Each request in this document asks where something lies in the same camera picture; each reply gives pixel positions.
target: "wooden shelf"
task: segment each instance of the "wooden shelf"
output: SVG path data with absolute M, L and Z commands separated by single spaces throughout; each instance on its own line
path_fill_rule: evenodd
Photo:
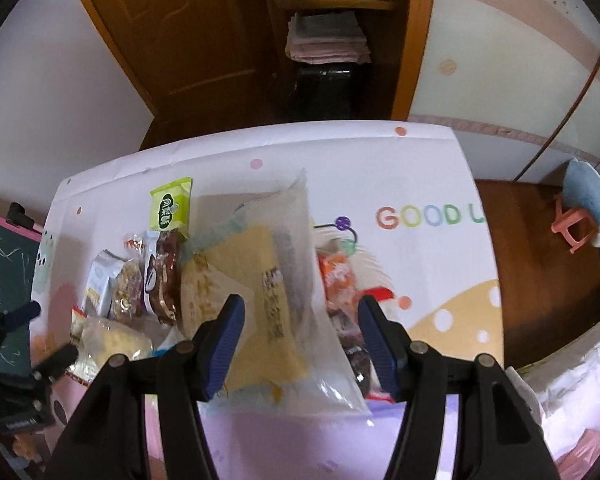
M 319 9 L 373 9 L 392 10 L 391 0 L 273 0 L 280 9 L 319 10 Z

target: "white bedsheet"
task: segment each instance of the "white bedsheet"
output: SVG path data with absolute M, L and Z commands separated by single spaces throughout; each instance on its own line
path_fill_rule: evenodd
M 522 377 L 544 409 L 544 440 L 557 460 L 587 428 L 600 431 L 600 322 Z

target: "pink stool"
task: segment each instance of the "pink stool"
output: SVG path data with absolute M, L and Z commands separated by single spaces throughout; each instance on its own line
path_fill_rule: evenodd
M 582 239 L 576 240 L 571 236 L 569 227 L 577 224 L 580 220 L 588 221 L 590 226 L 594 226 L 593 229 Z M 569 252 L 573 254 L 577 249 L 582 247 L 589 239 L 596 234 L 598 226 L 596 221 L 590 215 L 589 211 L 581 207 L 572 207 L 567 212 L 562 212 L 562 194 L 558 195 L 555 199 L 555 221 L 551 224 L 552 233 L 560 233 L 567 240 L 571 249 Z

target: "purple dot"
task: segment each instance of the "purple dot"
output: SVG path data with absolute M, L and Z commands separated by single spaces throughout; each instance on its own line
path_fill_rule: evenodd
M 335 221 L 338 231 L 346 231 L 351 227 L 351 220 L 346 216 L 338 216 Z

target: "chalkboard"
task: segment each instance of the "chalkboard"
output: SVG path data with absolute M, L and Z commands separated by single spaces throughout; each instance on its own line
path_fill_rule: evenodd
M 8 311 L 28 303 L 40 240 L 34 235 L 14 232 L 0 219 L 0 310 Z M 29 327 L 10 333 L 0 348 L 0 371 L 26 375 L 31 369 Z

